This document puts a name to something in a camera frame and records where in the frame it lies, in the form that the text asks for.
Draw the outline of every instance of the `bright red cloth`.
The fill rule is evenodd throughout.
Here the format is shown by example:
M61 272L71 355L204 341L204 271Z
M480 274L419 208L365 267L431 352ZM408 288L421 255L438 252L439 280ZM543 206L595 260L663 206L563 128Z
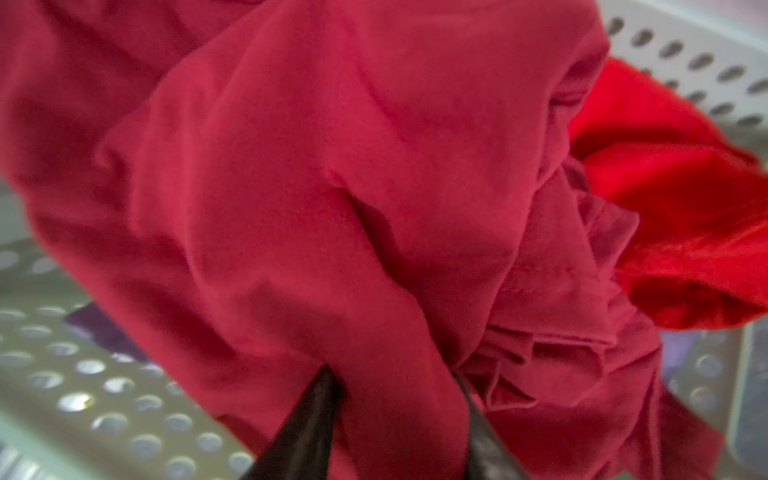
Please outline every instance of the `bright red cloth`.
M2 168L209 413L258 452L326 363L333 478L458 479L458 370L534 478L706 478L612 279L636 217L567 159L591 1L172 5L2 4Z
M592 190L640 214L617 272L635 305L668 329L729 328L768 313L768 177L753 156L618 60L570 131Z

